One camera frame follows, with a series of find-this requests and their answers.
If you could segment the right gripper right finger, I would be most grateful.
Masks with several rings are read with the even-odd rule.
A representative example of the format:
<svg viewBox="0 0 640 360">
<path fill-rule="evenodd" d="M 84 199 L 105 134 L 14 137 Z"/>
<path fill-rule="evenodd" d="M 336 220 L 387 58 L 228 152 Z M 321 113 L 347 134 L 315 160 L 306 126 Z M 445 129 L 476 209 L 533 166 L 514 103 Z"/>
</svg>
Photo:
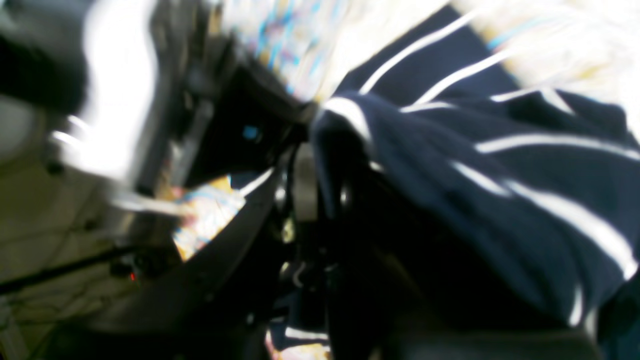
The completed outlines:
<svg viewBox="0 0 640 360">
<path fill-rule="evenodd" d="M 339 181 L 327 225 L 327 329 L 338 360 L 599 360 L 438 216 L 372 171 Z"/>
</svg>

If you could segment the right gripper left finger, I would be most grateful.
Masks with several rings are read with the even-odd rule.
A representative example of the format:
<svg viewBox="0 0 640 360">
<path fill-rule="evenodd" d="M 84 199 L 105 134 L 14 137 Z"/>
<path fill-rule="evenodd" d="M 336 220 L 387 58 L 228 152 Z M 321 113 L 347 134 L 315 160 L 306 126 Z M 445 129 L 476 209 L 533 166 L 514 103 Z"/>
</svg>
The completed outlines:
<svg viewBox="0 0 640 360">
<path fill-rule="evenodd" d="M 267 360 L 266 333 L 295 262 L 294 196 L 315 191 L 313 150 L 286 151 L 215 239 L 98 312 L 58 325 L 47 360 Z"/>
</svg>

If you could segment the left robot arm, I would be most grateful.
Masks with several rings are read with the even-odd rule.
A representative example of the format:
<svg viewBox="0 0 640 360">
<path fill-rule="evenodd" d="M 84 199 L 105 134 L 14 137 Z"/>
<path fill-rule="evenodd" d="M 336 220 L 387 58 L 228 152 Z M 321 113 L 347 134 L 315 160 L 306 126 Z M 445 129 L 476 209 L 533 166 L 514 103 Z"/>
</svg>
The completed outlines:
<svg viewBox="0 0 640 360">
<path fill-rule="evenodd" d="M 1 93 L 56 116 L 58 161 L 130 212 L 183 218 L 156 180 L 272 166 L 317 105 L 222 30 L 211 0 L 3 0 Z"/>
</svg>

